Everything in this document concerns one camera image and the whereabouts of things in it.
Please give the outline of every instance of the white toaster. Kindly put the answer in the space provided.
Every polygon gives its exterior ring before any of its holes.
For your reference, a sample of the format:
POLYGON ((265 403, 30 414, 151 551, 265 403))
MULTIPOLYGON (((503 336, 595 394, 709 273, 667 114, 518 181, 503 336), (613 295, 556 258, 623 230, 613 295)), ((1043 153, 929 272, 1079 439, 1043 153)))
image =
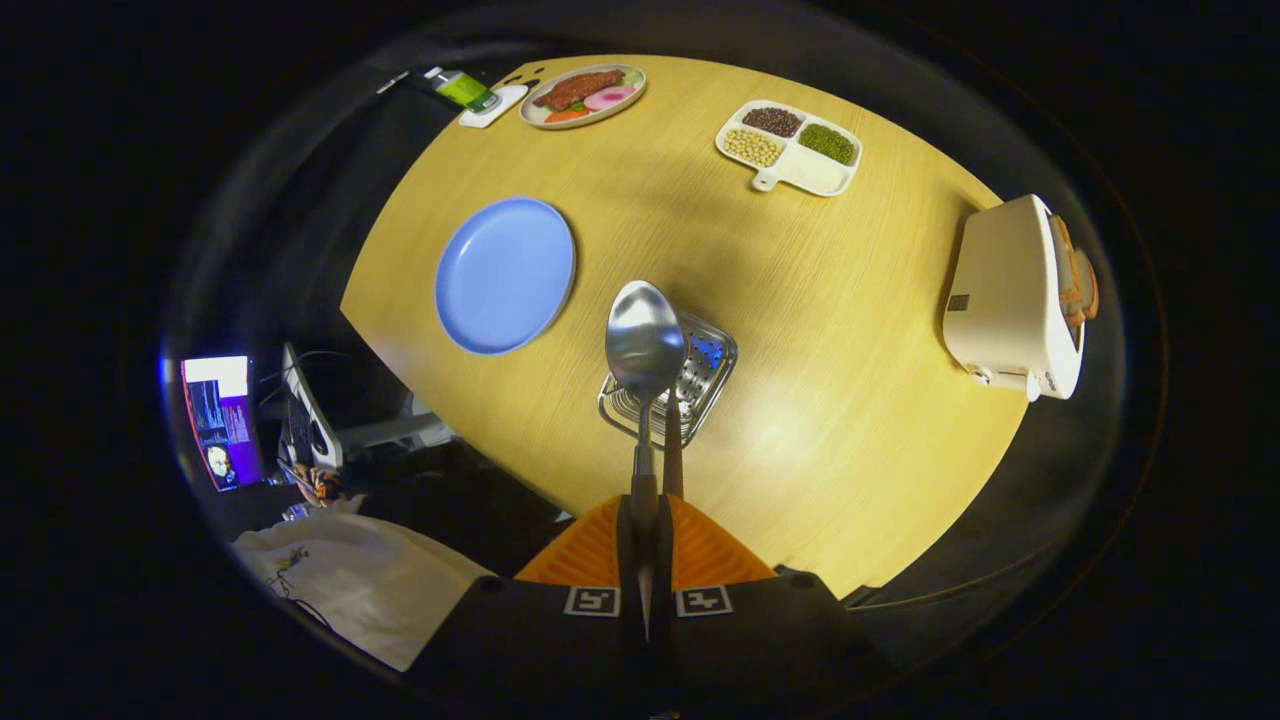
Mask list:
POLYGON ((1075 392, 1084 354, 1082 292, 1092 318, 1097 281, 1066 225, 1034 195, 1011 200, 965 222, 943 341, 980 384, 1025 392, 1029 401, 1065 400, 1075 392), (1076 305, 1068 310, 1073 287, 1076 305))

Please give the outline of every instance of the light wood tabletop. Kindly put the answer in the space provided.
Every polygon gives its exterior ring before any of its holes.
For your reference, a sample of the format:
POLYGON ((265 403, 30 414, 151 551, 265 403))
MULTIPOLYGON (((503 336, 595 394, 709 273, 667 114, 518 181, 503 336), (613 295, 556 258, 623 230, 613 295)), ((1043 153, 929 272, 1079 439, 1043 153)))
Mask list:
POLYGON ((604 325, 627 281, 654 283, 740 352, 685 448, 685 498, 837 597, 882 585, 973 501, 1027 409, 1025 396, 977 386, 942 343, 963 220, 1001 200, 884 118, 774 76, 653 55, 550 59, 509 76, 549 81, 602 63, 648 76, 612 118, 544 131, 517 106, 486 129, 444 129, 383 208, 342 311, 463 438, 581 514, 630 487, 632 439, 595 404, 604 325), (754 191, 755 170, 713 141, 755 99, 856 135, 849 190, 754 191), (436 318, 436 263, 463 220, 516 196, 567 219, 573 288, 526 347, 470 355, 436 318))

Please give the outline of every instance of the green bottle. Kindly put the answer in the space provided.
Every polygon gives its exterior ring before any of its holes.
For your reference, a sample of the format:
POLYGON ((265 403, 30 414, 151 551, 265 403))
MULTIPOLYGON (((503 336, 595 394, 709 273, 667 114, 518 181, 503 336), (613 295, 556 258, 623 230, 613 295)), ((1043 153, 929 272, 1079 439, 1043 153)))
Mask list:
POLYGON ((462 70, 431 68, 422 77, 431 81, 433 90, 472 113, 484 113, 498 104, 497 95, 462 70))

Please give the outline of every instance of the dark background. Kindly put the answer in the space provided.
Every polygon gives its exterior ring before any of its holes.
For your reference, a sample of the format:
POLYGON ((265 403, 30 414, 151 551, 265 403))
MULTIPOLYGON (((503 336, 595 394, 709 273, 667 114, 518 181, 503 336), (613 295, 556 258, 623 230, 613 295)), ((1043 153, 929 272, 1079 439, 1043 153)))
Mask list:
MULTIPOLYGON (((26 711, 330 716, 398 703, 243 592, 173 482, 155 368, 137 359, 154 348, 160 314, 148 310, 163 306, 183 229, 219 172, 300 92, 431 8, 45 8, 47 19, 9 28, 23 60, 14 105, 27 111, 10 135, 10 264, 35 270, 10 283, 35 310, 9 323, 36 328, 17 354, 22 377, 56 373, 17 388, 52 406, 26 415, 18 436, 38 450, 19 454, 28 471, 15 506, 42 525, 10 530, 24 630, 12 666, 26 711), (95 402, 116 421, 86 437, 76 428, 95 402)), ((1274 423, 1260 402, 1277 364, 1262 293, 1274 231, 1254 225, 1276 206, 1261 133, 1263 95, 1280 79, 1263 55, 1276 45, 1265 29, 1274 8, 1234 5, 1230 18, 1101 5, 1073 17, 992 0, 895 8, 851 12, 909 46, 932 44, 945 65, 1004 76, 1115 183, 1164 292, 1171 379, 1149 480, 1092 573, 993 657, 936 667, 870 710, 1261 715, 1274 706, 1267 629, 1280 620, 1267 602, 1274 423)), ((1007 625, 992 632, 1018 629, 1007 625)))

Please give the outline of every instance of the monitor screen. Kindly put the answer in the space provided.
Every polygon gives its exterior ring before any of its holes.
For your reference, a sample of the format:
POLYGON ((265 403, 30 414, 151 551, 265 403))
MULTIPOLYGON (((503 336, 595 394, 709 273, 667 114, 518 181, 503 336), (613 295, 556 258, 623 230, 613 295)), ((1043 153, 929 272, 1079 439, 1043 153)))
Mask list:
POLYGON ((187 415, 205 470, 218 492, 261 482, 262 457, 253 438, 247 355, 183 360, 187 415))

